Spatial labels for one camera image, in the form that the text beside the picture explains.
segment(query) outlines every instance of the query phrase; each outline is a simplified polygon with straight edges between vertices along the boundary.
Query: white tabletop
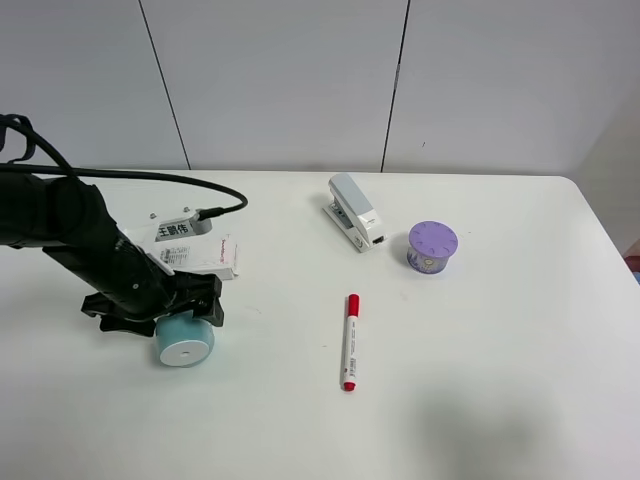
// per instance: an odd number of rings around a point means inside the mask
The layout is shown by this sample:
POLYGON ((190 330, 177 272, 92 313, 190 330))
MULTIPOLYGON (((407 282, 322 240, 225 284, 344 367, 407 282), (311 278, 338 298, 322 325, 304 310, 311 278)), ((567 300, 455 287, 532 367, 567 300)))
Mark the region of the white tabletop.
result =
MULTIPOLYGON (((152 340, 80 313, 92 290, 71 273, 0 249, 0 478, 640 478, 640 289, 568 180, 354 174, 391 234, 359 254, 321 211, 329 173, 180 173, 250 200, 214 223, 238 237, 241 276, 212 355, 161 367, 152 340), (436 276, 405 260, 423 220, 460 239, 436 276)), ((234 203, 96 183, 124 227, 234 203)))

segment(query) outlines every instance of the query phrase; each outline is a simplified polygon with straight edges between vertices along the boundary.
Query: white stapler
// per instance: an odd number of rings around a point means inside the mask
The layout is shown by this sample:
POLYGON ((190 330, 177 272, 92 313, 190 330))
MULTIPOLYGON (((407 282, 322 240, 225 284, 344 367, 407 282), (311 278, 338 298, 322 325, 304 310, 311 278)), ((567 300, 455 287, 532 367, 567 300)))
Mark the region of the white stapler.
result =
POLYGON ((382 220, 348 173, 331 177, 329 189, 334 200, 324 211, 360 252, 384 242, 382 220))

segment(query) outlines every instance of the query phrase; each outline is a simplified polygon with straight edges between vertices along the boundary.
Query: blue roll of tape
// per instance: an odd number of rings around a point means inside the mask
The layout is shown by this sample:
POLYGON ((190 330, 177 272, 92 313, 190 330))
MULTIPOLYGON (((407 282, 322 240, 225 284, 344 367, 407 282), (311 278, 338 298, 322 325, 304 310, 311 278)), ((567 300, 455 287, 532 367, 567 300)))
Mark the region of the blue roll of tape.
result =
POLYGON ((192 312, 160 318, 156 323, 156 345, 160 361, 170 367, 192 367, 211 353, 215 337, 211 324, 192 312))

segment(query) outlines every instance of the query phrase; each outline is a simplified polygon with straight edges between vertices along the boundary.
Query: purple container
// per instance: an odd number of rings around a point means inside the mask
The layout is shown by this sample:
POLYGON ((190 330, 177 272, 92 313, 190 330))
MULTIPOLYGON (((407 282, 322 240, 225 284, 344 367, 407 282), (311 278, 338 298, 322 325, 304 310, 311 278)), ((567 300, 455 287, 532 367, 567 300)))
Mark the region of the purple container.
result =
POLYGON ((409 232, 407 261, 420 273, 439 273, 458 249, 458 237, 443 223, 422 222, 409 232))

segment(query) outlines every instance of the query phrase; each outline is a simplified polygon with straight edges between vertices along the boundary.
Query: marker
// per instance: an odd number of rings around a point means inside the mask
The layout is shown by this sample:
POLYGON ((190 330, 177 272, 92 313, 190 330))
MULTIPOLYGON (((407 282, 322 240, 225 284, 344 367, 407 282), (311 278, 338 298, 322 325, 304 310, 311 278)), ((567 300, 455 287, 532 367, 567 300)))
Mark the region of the marker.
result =
POLYGON ((344 371, 342 373, 342 387, 345 392, 356 389, 356 320, 360 313, 360 297, 349 295, 349 309, 347 316, 347 334, 344 344, 344 371))

